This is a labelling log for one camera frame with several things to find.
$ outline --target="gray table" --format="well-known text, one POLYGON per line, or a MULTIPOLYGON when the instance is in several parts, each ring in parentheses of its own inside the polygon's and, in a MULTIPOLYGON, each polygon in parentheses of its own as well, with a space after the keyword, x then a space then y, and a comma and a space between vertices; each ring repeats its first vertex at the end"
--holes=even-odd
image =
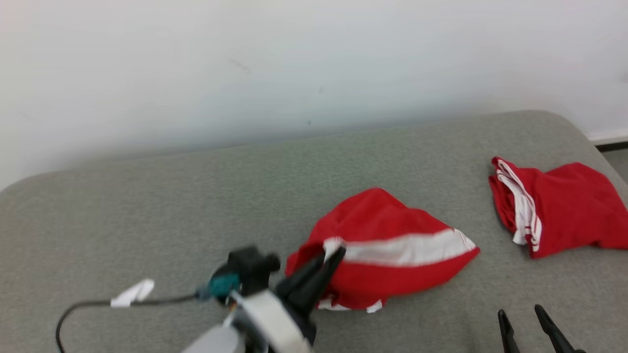
MULTIPOLYGON (((154 297, 207 280, 252 242, 285 257, 337 203, 382 187, 462 230, 481 249, 451 282, 375 314, 317 312, 319 352, 500 352, 506 309, 522 352, 550 352, 533 305, 589 352, 628 347, 628 253, 592 247, 532 261, 495 214, 499 155, 542 170, 580 161, 628 187, 562 117, 514 112, 109 163, 27 179, 0 194, 0 351, 54 352, 69 304, 111 298, 142 278, 154 297)), ((178 352, 225 315, 213 303, 70 317, 72 352, 178 352)))

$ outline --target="black cable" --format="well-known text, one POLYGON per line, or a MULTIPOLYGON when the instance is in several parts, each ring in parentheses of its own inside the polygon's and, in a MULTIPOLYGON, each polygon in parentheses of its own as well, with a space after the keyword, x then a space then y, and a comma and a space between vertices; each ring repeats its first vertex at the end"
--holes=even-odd
MULTIPOLYGON (((131 302, 131 307, 155 307, 158 305, 171 305, 171 304, 179 304, 185 303, 186 301, 194 300, 198 298, 198 293, 194 293, 191 295, 177 296, 174 298, 165 298, 165 299, 153 299, 153 300, 145 300, 145 301, 134 301, 131 302)), ((55 340, 57 340, 57 349, 60 353, 65 353, 65 349, 63 348, 63 344, 61 343, 61 326, 65 319, 70 316, 70 314, 79 308, 94 308, 94 307, 111 307, 111 300, 88 300, 88 301, 80 301, 78 303, 72 304, 69 308, 67 308, 59 321, 57 322, 57 329, 55 331, 55 340)))

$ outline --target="folded red cloth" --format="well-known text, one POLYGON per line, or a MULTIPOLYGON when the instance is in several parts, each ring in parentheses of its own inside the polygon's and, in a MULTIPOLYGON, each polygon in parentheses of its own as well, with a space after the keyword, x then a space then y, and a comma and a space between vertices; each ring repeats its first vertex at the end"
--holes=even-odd
POLYGON ((374 312, 390 296, 447 282, 480 252, 459 230, 373 188, 320 219, 310 238, 288 258, 286 275, 341 245, 347 252, 319 308, 374 312))
POLYGON ((628 211, 605 175, 581 163, 547 173, 492 163, 497 213, 533 259, 586 245, 628 249, 628 211))

